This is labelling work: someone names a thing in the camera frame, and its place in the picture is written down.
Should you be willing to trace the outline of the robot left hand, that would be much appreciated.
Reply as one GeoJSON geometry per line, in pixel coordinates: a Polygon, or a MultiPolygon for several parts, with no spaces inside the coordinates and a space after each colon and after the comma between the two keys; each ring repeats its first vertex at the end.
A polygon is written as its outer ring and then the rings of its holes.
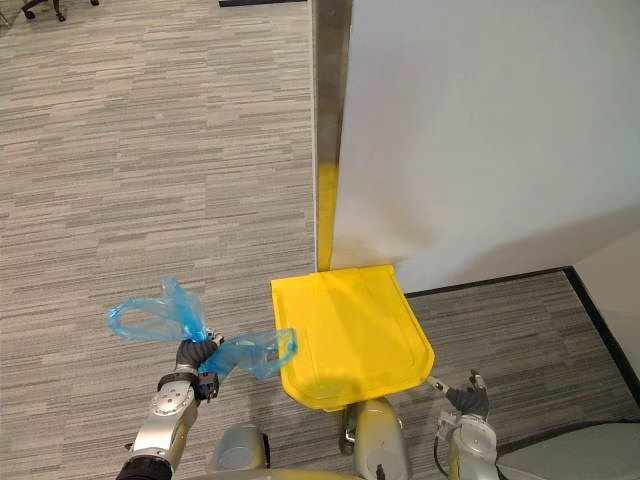
{"type": "Polygon", "coordinates": [[[201,365],[216,353],[224,340],[222,334],[216,333],[202,342],[182,341],[176,352],[175,370],[197,374],[201,365]]]}

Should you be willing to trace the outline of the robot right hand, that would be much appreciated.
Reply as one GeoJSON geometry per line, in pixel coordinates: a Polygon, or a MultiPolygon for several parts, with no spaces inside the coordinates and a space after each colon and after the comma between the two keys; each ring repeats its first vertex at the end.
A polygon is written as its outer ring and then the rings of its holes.
{"type": "Polygon", "coordinates": [[[475,415],[483,420],[487,419],[490,410],[489,397],[484,379],[477,370],[470,370],[470,386],[466,389],[450,387],[444,381],[433,376],[428,376],[426,382],[443,394],[462,415],[475,415]]]}

